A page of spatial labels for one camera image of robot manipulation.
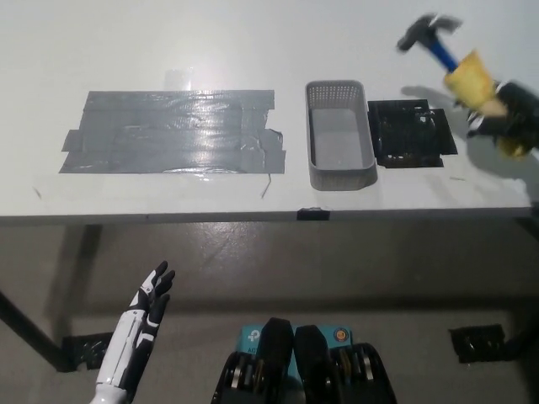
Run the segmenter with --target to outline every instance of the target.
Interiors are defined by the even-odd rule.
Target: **robotic hand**
[[[90,404],[133,401],[167,308],[174,271],[163,261],[146,278],[122,314],[104,356]]]
[[[507,108],[506,116],[484,116],[472,112],[468,136],[492,136],[510,157],[520,158],[539,148],[539,98],[515,82],[501,83],[496,97]]]

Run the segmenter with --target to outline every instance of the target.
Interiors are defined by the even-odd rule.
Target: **white robotic arm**
[[[165,274],[163,261],[136,292],[121,315],[104,356],[90,404],[126,404],[133,401],[167,308],[174,271]]]

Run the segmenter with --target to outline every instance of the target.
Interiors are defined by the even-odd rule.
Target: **gray duct tape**
[[[156,110],[168,112],[223,109],[273,109],[273,90],[96,92],[88,94],[84,111]]]
[[[211,150],[282,150],[283,136],[270,129],[250,130],[70,130],[63,152],[193,152]]]
[[[284,151],[69,152],[60,173],[283,173]]]
[[[61,173],[283,173],[274,92],[91,92]]]
[[[264,129],[267,110],[234,109],[226,112],[181,114],[160,111],[87,111],[79,128],[88,131],[140,128],[161,130],[187,129]]]

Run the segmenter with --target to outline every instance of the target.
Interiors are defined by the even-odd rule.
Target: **table leg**
[[[85,226],[80,249],[74,268],[90,270],[91,262],[97,253],[102,226]],[[69,300],[69,294],[63,296]],[[58,372],[73,372],[86,363],[87,369],[98,369],[109,346],[112,332],[63,337],[61,345],[42,332],[12,301],[0,291],[0,320],[5,322],[35,352],[45,359]]]
[[[73,372],[77,369],[69,354],[48,338],[2,292],[0,292],[0,319],[58,372]]]

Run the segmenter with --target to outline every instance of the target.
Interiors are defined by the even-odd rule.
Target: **hammer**
[[[408,52],[416,42],[419,42],[440,61],[449,73],[453,73],[458,63],[442,45],[436,32],[441,29],[452,34],[461,25],[462,21],[453,17],[426,14],[408,28],[404,37],[397,43],[397,48],[402,52]]]
[[[496,98],[494,80],[484,68],[478,53],[472,52],[459,63],[438,38],[439,29],[452,34],[461,25],[462,21],[454,17],[426,14],[408,28],[397,47],[407,52],[419,42],[446,68],[446,86],[459,101],[485,116],[506,116],[507,108]]]

